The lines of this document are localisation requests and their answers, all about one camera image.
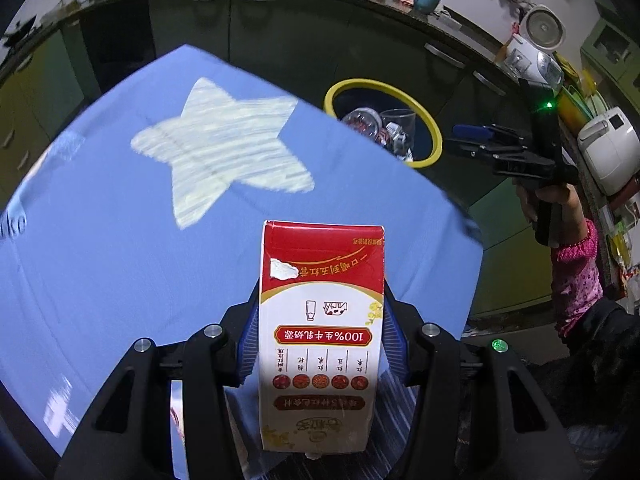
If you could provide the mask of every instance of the red and white milk carton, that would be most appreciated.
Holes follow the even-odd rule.
[[[382,337],[384,229],[268,221],[258,311],[265,450],[367,445]]]

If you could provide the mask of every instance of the screw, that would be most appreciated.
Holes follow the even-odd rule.
[[[509,345],[507,344],[507,342],[503,339],[494,339],[491,342],[491,346],[494,348],[494,350],[496,352],[498,352],[499,354],[502,354],[504,352],[506,352],[509,349]]]
[[[204,335],[207,337],[218,337],[222,334],[222,327],[220,325],[207,325],[204,327]]]
[[[440,334],[440,327],[435,323],[425,323],[422,326],[422,333],[427,337],[436,337]]]
[[[133,343],[133,349],[136,352],[146,352],[151,348],[151,341],[146,337],[142,339],[138,339],[135,343]]]

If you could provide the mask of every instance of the bottle icon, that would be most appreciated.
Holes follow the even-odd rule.
[[[306,320],[313,321],[314,316],[316,315],[316,302],[307,301],[305,305],[305,312],[306,312]]]

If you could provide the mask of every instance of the person's hand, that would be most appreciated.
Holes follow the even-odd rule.
[[[522,187],[517,180],[513,180],[516,186],[516,194],[520,199],[520,207],[525,218],[529,222],[537,222],[536,209],[538,202],[551,202],[562,205],[562,226],[560,229],[560,243],[571,245],[581,242],[589,235],[587,222],[584,221],[580,197],[571,184],[559,184],[557,186],[542,187],[529,191]]]

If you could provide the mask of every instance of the red label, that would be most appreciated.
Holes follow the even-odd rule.
[[[288,395],[273,401],[276,410],[361,410],[365,401],[349,395]]]
[[[280,344],[319,344],[367,346],[371,343],[372,335],[368,328],[343,326],[308,326],[280,325],[273,336]]]
[[[384,254],[384,229],[379,226],[268,221],[264,226],[261,292],[290,283],[335,282],[382,295]],[[272,278],[272,258],[296,267],[298,276]]]

